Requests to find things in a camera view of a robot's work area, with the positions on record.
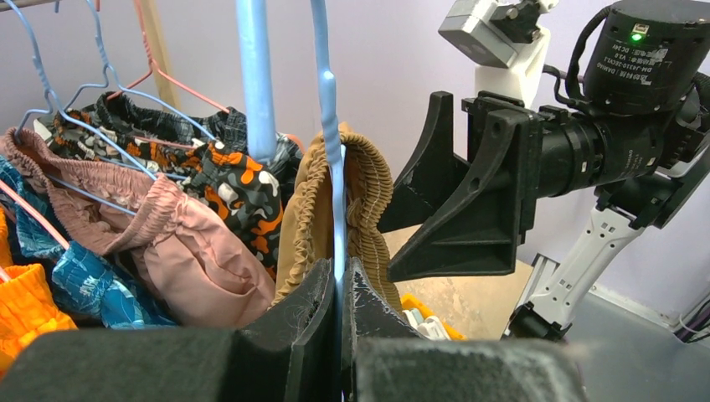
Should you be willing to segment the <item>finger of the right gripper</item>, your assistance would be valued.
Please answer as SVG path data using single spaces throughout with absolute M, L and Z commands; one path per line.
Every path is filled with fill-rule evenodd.
M 387 271 L 391 281 L 514 272 L 517 245 L 499 229 L 499 213 L 487 210 L 503 197 L 489 194 L 475 201 L 465 182 L 469 167 L 468 162 L 453 194 L 423 224 L 415 225 L 418 229 L 394 255 Z

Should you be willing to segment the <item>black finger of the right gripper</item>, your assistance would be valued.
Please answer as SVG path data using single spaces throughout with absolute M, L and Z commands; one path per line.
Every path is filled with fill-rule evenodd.
M 468 162 L 454 151 L 455 98 L 430 94 L 419 140 L 394 182 L 394 193 L 378 228 L 383 233 L 423 224 L 453 194 Z

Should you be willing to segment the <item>light blue wire hanger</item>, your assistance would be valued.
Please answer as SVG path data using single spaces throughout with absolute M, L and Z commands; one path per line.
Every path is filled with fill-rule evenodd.
M 248 151 L 258 162 L 275 155 L 275 118 L 272 92 L 267 7 L 264 1 L 237 1 L 244 102 L 248 120 Z M 330 66 L 327 8 L 311 0 L 314 25 L 317 86 L 325 151 L 332 180 L 333 259 L 335 317 L 333 324 L 332 400 L 343 401 L 342 309 L 343 277 L 347 263 L 346 191 L 344 148 L 337 118 L 337 81 Z

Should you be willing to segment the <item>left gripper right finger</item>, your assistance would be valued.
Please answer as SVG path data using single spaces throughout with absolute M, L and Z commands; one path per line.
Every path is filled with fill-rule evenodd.
M 362 262 L 343 277 L 346 401 L 585 401 L 563 346 L 537 339 L 434 341 L 375 290 Z

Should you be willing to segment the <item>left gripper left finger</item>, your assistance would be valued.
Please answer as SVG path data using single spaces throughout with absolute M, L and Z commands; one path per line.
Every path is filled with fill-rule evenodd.
M 1 382 L 4 401 L 333 401 L 328 260 L 241 329 L 52 332 Z

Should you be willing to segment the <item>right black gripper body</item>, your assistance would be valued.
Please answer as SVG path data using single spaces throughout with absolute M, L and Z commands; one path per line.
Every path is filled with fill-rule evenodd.
M 487 210 L 499 213 L 498 227 L 514 245 L 534 226 L 542 159 L 542 119 L 520 100 L 482 91 L 464 99 L 468 114 L 469 175 L 475 201 L 501 195 Z

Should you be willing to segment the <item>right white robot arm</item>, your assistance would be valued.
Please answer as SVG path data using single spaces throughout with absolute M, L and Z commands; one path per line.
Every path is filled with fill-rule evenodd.
M 440 35 L 477 64 L 461 102 L 467 154 L 453 150 L 455 101 L 430 96 L 423 131 L 380 228 L 415 226 L 391 281 L 504 276 L 537 201 L 592 188 L 584 232 L 511 316 L 517 338 L 562 340 L 575 309 L 643 231 L 662 228 L 709 172 L 709 5 L 617 1 L 582 28 L 565 71 L 538 19 L 554 1 L 457 1 Z

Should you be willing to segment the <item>tan brown shorts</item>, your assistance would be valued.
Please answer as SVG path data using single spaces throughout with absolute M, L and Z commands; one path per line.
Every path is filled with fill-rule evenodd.
M 378 228 L 394 195 L 389 165 L 376 146 L 348 123 L 340 123 L 338 130 L 346 148 L 347 253 L 362 262 L 373 289 L 401 312 L 398 289 L 387 277 L 390 252 Z M 318 134 L 301 159 L 294 194 L 284 209 L 272 302 L 285 299 L 318 260 L 332 255 L 332 180 L 324 138 Z

